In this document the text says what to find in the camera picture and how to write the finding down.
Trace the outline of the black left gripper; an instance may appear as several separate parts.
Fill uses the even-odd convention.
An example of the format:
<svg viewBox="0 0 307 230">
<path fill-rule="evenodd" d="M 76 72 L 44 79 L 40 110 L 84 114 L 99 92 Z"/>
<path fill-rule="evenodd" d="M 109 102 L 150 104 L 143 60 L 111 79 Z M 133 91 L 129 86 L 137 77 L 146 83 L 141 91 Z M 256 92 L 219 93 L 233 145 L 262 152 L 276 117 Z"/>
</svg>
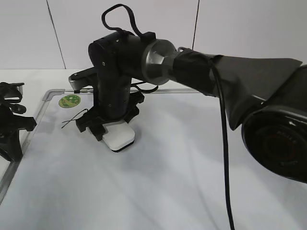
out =
<svg viewBox="0 0 307 230">
<path fill-rule="evenodd" d="M 26 107 L 20 102 L 21 92 L 0 93 L 0 156 L 7 161 L 19 161 L 22 156 L 20 130 L 33 131 L 37 123 L 33 117 L 21 116 Z"/>
</svg>

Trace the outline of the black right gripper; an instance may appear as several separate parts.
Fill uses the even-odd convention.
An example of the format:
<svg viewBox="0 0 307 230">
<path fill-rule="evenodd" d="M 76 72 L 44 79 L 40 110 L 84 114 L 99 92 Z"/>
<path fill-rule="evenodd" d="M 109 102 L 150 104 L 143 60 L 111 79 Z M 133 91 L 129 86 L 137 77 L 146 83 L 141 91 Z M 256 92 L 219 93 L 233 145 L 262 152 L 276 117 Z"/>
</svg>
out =
<svg viewBox="0 0 307 230">
<path fill-rule="evenodd" d="M 103 139 L 106 129 L 103 124 L 124 120 L 129 123 L 139 114 L 137 104 L 144 102 L 141 92 L 130 92 L 131 78 L 104 76 L 97 73 L 93 107 L 76 120 L 80 132 L 89 128 L 97 141 Z"/>
</svg>

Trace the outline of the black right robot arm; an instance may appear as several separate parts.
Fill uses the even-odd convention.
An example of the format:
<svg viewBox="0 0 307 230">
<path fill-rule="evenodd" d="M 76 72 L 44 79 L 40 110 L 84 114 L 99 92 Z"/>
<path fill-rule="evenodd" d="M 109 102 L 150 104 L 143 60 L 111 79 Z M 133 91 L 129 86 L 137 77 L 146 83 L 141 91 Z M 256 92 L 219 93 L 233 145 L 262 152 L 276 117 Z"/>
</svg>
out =
<svg viewBox="0 0 307 230">
<path fill-rule="evenodd" d="M 307 67 L 291 58 L 243 58 L 177 50 L 154 33 L 115 32 L 92 42 L 93 67 L 70 76 L 76 91 L 94 89 L 94 105 L 76 122 L 97 140 L 103 124 L 137 116 L 144 91 L 132 79 L 158 87 L 174 81 L 218 97 L 232 130 L 242 128 L 253 158 L 282 177 L 307 181 Z"/>
</svg>

